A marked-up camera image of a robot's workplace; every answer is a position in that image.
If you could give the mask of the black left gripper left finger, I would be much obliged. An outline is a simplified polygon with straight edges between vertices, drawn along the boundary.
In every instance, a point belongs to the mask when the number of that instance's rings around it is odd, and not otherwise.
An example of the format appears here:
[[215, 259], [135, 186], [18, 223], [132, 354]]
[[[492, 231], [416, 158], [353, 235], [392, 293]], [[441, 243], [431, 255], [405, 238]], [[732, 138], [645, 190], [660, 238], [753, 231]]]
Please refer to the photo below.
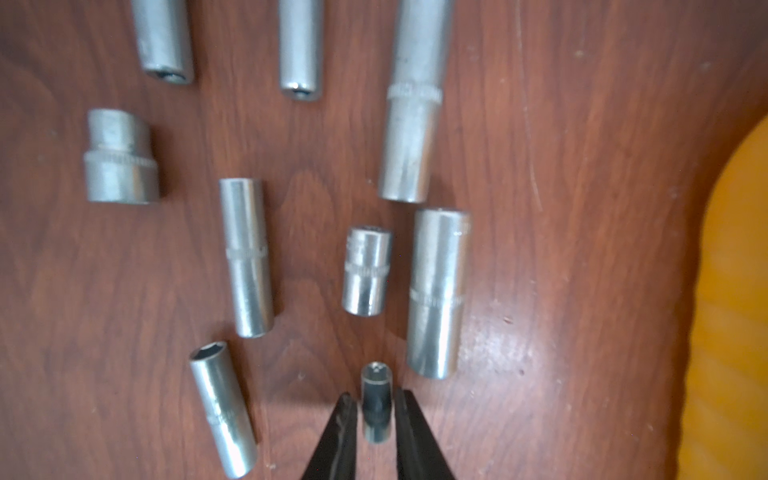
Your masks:
[[356, 478], [358, 404], [342, 393], [301, 477], [302, 480]]

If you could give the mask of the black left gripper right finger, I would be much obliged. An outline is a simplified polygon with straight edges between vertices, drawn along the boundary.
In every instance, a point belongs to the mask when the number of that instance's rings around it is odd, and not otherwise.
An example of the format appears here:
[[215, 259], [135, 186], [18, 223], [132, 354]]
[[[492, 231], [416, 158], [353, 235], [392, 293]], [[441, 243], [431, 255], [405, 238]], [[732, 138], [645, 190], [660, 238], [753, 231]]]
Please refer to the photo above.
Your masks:
[[455, 480], [413, 392], [397, 388], [394, 409], [398, 479]]

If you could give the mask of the short silver socket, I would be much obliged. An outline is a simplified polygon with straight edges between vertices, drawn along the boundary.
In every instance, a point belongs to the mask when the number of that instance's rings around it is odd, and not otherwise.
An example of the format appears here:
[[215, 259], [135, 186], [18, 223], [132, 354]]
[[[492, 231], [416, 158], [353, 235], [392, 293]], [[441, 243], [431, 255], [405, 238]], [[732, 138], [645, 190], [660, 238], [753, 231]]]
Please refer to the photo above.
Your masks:
[[342, 307], [360, 317], [382, 313], [393, 234], [370, 225], [352, 226], [348, 231], [344, 261]]

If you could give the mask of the yellow plastic storage box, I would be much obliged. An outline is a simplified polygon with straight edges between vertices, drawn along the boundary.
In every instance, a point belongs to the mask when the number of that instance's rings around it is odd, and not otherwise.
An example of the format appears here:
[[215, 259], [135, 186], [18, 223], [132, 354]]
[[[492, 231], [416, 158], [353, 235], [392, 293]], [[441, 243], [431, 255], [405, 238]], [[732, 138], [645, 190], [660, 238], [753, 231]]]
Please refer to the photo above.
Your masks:
[[767, 476], [767, 123], [730, 157], [700, 240], [680, 479]]

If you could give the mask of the wide short socket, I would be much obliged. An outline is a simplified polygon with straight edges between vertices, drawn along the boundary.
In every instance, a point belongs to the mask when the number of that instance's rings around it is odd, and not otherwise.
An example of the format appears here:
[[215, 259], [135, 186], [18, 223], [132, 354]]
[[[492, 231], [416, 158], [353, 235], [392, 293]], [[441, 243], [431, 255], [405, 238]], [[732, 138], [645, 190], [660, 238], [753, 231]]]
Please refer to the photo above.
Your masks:
[[89, 149], [83, 155], [90, 202], [145, 205], [160, 199], [158, 164], [148, 124], [117, 109], [87, 114]]

